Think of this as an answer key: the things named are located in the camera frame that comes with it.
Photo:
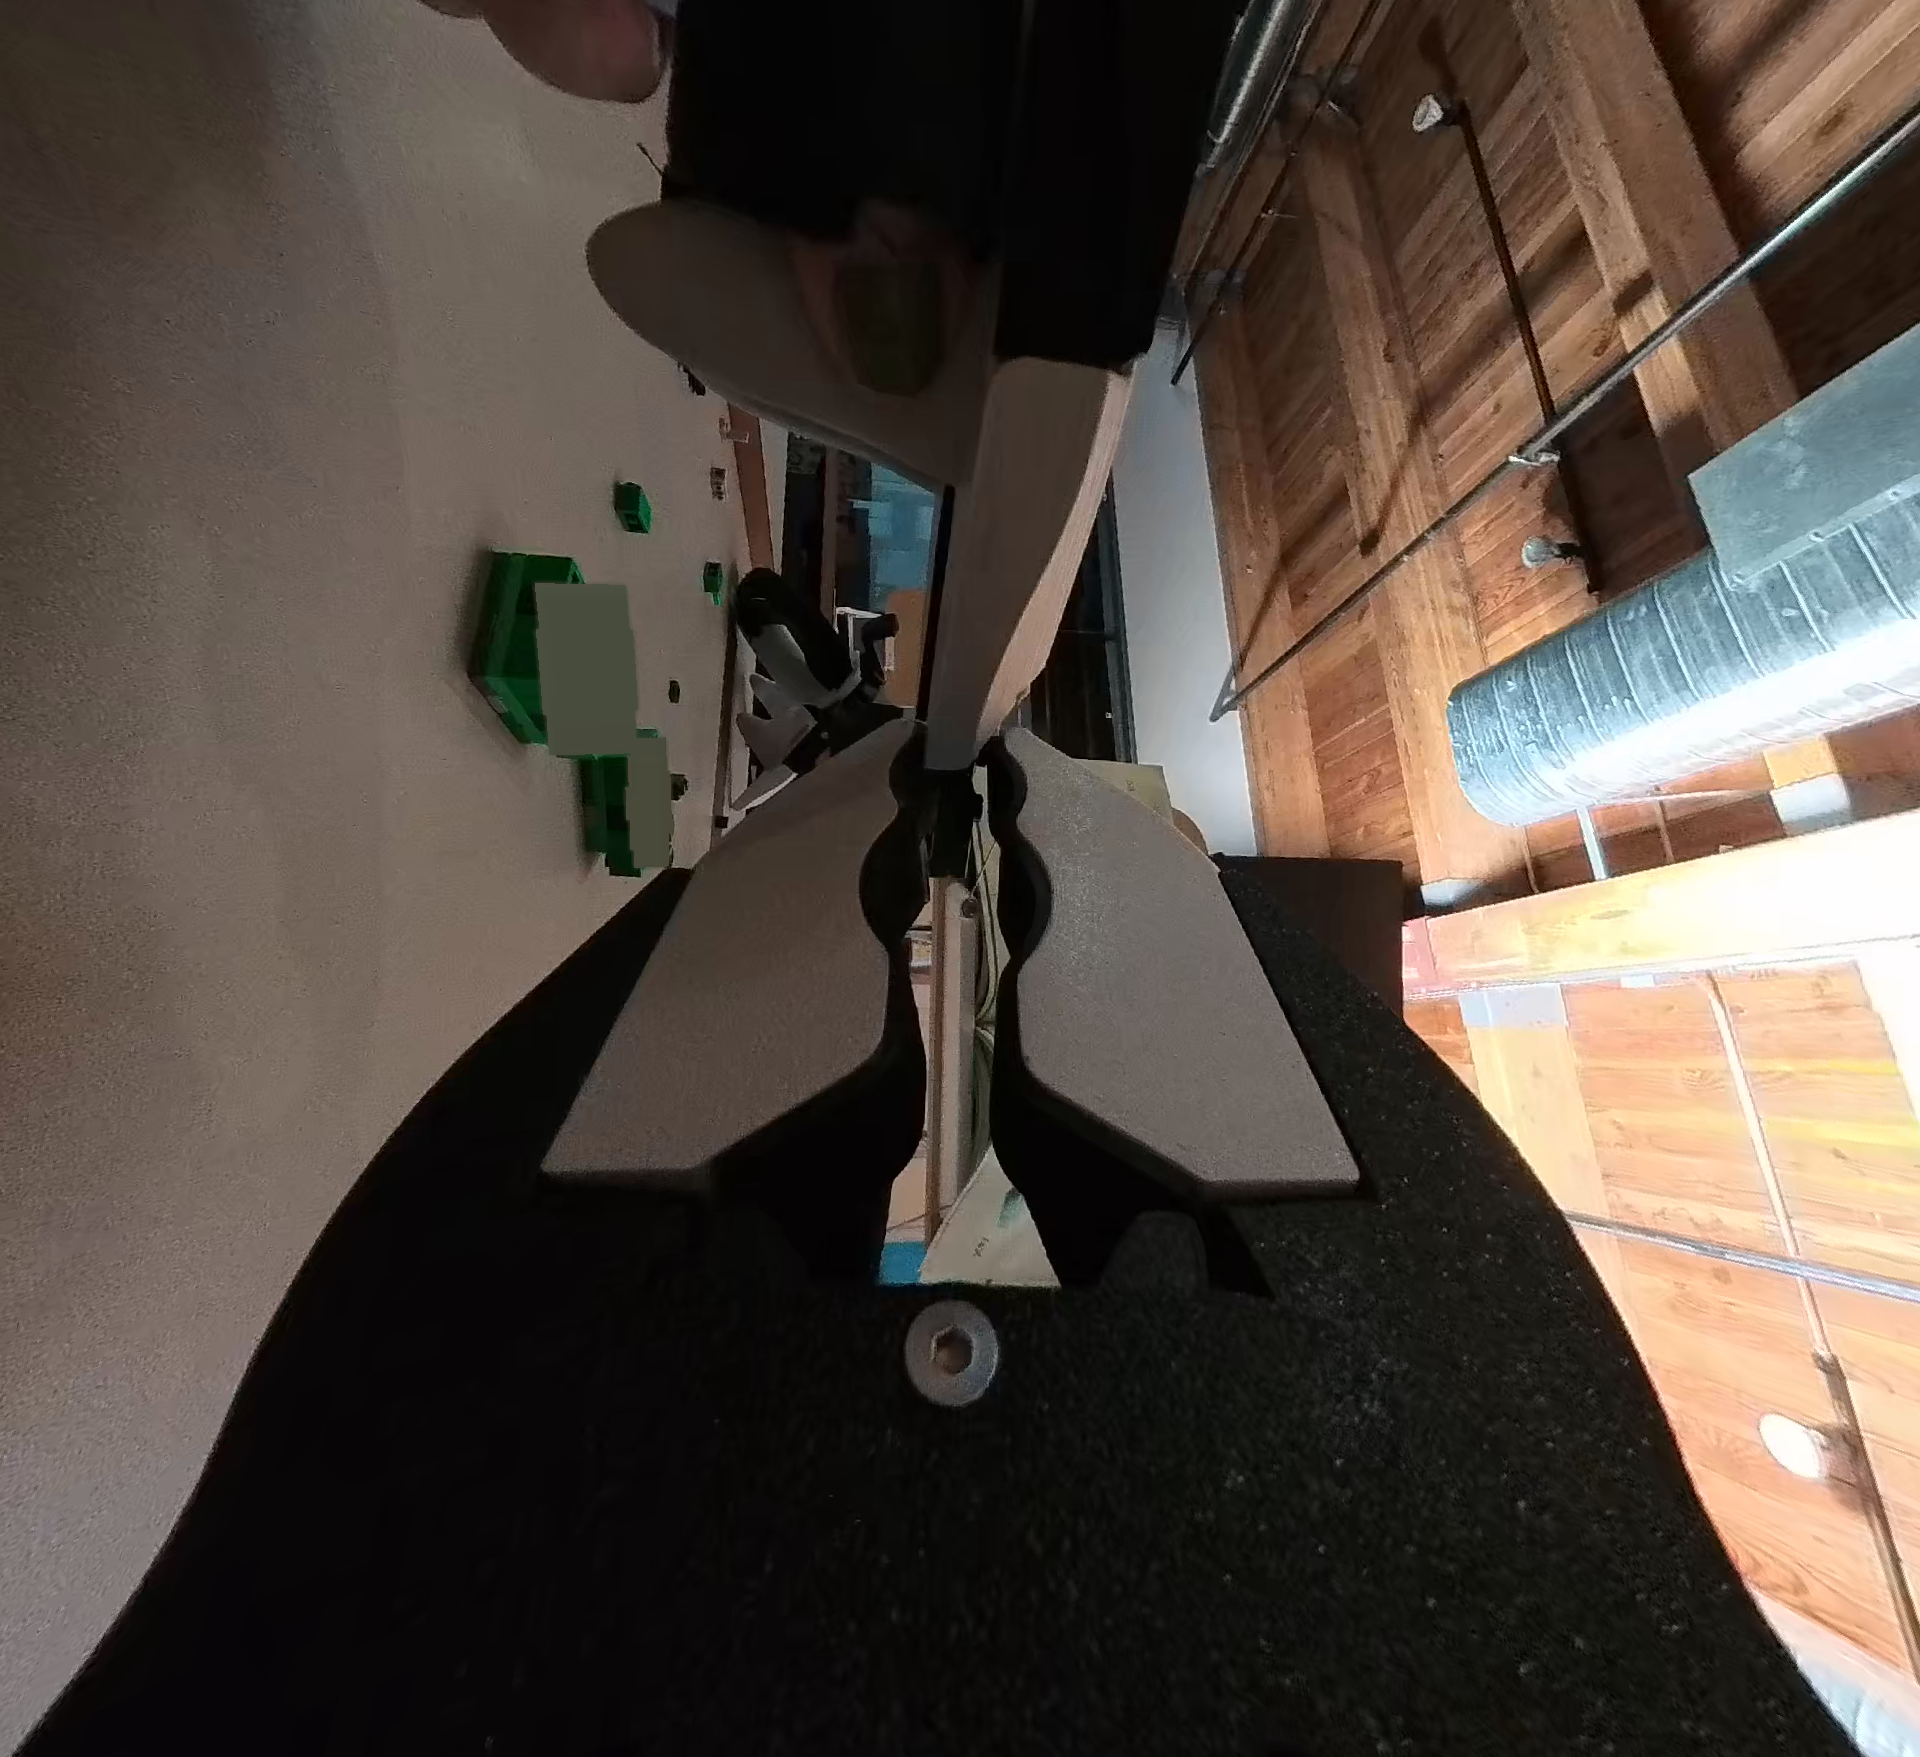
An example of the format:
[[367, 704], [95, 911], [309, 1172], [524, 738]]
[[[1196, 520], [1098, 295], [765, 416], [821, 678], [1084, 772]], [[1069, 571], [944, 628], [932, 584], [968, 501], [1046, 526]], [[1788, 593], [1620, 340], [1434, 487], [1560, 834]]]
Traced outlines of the building instruction booklet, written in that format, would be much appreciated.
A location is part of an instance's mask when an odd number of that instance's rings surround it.
[[924, 1246], [922, 1287], [1056, 1289], [1062, 1281], [1042, 1232], [994, 1146], [985, 1149], [937, 1239]]

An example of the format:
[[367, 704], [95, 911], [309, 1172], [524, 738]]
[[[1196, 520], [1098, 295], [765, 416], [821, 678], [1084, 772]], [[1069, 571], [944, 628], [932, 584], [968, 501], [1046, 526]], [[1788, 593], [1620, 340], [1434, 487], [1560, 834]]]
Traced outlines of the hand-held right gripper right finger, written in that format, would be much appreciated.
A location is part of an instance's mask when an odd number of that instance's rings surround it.
[[1359, 1160], [1218, 866], [1028, 730], [987, 768], [1015, 1087], [1178, 1196], [1355, 1196]]

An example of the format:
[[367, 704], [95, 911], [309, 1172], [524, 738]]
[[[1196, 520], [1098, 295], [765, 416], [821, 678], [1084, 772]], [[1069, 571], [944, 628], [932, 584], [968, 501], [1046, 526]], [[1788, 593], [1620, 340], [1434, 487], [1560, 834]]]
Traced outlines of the scattered small green bricks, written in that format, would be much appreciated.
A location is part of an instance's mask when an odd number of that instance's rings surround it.
[[610, 483], [620, 575], [633, 590], [651, 724], [701, 701], [731, 634], [735, 558], [735, 474], [724, 402], [684, 366], [673, 367], [666, 389], [666, 413], [641, 416], [641, 441]]

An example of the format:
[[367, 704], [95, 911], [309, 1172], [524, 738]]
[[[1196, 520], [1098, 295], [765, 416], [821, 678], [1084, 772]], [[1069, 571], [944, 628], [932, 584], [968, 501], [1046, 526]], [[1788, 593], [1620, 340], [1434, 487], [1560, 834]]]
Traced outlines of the black flat panel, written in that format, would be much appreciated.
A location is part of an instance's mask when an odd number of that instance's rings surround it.
[[1260, 886], [1392, 1015], [1404, 1015], [1404, 866], [1376, 859], [1216, 856], [1220, 872]]

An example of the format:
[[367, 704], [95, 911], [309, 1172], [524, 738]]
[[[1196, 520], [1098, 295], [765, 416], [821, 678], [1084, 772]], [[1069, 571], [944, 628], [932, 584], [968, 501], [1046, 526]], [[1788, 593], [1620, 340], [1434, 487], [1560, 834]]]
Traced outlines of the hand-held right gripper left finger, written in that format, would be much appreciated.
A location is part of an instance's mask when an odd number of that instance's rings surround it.
[[915, 718], [785, 784], [690, 872], [541, 1172], [690, 1193], [875, 1062], [928, 904]]

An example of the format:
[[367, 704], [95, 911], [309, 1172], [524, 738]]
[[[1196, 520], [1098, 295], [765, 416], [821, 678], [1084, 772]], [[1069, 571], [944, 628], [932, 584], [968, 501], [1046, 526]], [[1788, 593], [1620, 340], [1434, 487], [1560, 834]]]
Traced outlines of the green brick build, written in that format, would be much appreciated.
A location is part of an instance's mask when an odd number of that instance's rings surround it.
[[547, 748], [537, 584], [579, 584], [570, 557], [489, 551], [467, 682], [520, 744]]

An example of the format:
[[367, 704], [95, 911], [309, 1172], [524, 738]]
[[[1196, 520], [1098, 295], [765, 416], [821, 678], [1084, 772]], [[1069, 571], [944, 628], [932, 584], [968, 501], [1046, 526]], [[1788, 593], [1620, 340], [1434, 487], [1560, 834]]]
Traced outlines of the grey pointed tool holder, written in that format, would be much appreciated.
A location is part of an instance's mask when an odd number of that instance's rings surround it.
[[894, 613], [857, 613], [848, 638], [848, 628], [781, 573], [755, 568], [735, 583], [734, 623], [755, 658], [754, 710], [735, 715], [755, 777], [731, 801], [734, 814], [754, 809], [821, 759], [907, 715], [884, 695], [898, 637]]

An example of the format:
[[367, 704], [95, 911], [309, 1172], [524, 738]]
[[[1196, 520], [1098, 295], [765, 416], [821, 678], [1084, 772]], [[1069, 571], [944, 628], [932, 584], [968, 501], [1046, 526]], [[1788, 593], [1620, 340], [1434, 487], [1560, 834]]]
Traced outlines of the grey ceiling box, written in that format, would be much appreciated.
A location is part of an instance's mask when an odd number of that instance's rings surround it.
[[1918, 497], [1918, 329], [1688, 476], [1733, 584]]

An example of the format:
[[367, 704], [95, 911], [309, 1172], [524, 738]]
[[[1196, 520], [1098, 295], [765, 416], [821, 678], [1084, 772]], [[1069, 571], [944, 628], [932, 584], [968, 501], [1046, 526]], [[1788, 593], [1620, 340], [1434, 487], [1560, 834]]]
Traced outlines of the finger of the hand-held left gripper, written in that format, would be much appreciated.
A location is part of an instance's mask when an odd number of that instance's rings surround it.
[[1022, 356], [987, 384], [948, 544], [924, 768], [968, 769], [1045, 670], [1112, 474], [1133, 367]]

